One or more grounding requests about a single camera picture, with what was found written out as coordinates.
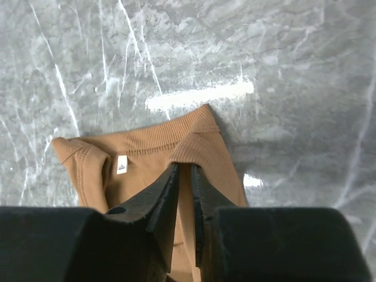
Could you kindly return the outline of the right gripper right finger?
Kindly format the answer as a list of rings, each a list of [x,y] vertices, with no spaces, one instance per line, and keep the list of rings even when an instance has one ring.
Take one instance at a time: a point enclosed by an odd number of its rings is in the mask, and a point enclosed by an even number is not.
[[[336,209],[237,207],[192,166],[196,266],[203,281],[371,281]]]

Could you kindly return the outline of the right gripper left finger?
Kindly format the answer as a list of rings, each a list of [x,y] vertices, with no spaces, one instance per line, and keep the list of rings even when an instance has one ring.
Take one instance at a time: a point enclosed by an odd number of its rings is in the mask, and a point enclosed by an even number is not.
[[[2,281],[165,281],[171,269],[179,167],[124,203],[1,207]]]

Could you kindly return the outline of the tan ribbed tank top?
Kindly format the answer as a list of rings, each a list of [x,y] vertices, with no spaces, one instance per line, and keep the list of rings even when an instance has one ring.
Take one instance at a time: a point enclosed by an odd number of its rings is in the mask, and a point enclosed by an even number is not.
[[[52,147],[69,173],[80,205],[101,213],[151,185],[180,163],[172,266],[174,281],[200,281],[196,266],[191,166],[236,206],[247,206],[243,185],[208,105],[174,120],[130,132],[57,137]]]

